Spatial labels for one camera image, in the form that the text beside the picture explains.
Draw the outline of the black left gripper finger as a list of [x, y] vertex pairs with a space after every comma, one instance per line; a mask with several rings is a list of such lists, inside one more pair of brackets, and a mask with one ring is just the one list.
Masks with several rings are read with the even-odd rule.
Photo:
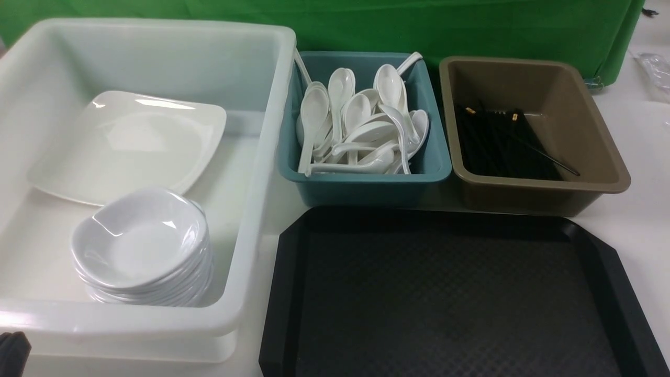
[[1, 376], [22, 376], [31, 344], [23, 331], [1, 334]]

